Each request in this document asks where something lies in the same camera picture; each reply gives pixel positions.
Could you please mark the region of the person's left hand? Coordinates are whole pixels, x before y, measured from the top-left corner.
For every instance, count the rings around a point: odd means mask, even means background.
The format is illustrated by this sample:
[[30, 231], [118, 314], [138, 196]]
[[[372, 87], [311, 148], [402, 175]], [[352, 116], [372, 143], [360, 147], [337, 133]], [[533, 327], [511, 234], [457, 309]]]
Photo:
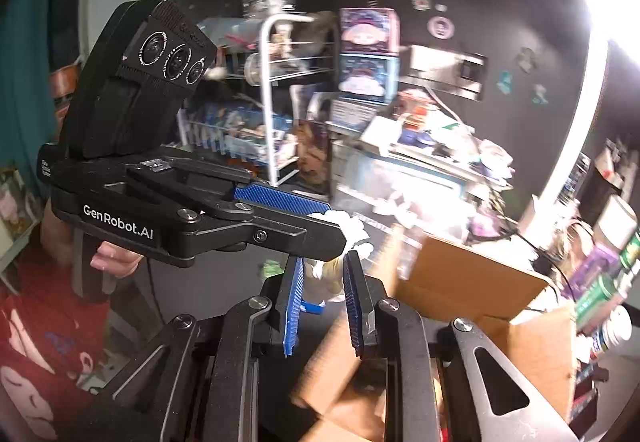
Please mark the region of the person's left hand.
[[124, 278], [138, 268], [142, 259], [142, 254], [137, 254], [110, 242], [102, 242], [92, 256], [90, 266], [116, 278]]

